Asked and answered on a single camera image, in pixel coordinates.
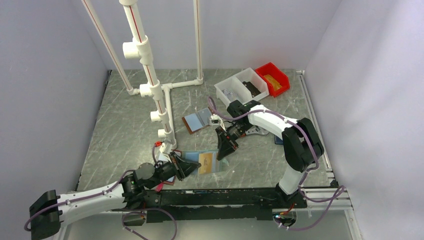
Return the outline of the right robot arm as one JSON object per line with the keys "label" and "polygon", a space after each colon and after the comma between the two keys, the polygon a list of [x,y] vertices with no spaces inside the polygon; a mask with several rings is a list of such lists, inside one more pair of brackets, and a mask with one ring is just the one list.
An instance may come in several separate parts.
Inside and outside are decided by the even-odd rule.
{"label": "right robot arm", "polygon": [[217,134],[218,161],[234,153],[239,145],[237,140],[252,127],[260,127],[282,140],[284,157],[288,164],[282,178],[276,185],[276,203],[287,208],[295,201],[295,195],[306,179],[307,173],[319,168],[319,158],[324,154],[323,144],[312,121],[306,117],[294,119],[266,108],[256,100],[245,104],[235,100],[227,107],[229,116],[216,109],[214,100],[208,103],[213,113],[231,126],[215,129]]}

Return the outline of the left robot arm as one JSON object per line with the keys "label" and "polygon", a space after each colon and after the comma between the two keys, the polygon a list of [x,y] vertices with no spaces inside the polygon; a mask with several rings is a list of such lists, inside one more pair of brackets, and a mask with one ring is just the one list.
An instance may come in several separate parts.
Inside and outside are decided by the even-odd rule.
{"label": "left robot arm", "polygon": [[201,163],[172,151],[168,161],[145,162],[137,169],[126,170],[109,185],[67,194],[46,191],[30,206],[30,217],[23,228],[30,232],[31,239],[42,240],[58,233],[61,227],[105,211],[141,209],[147,190],[173,177],[182,181],[200,167]]}

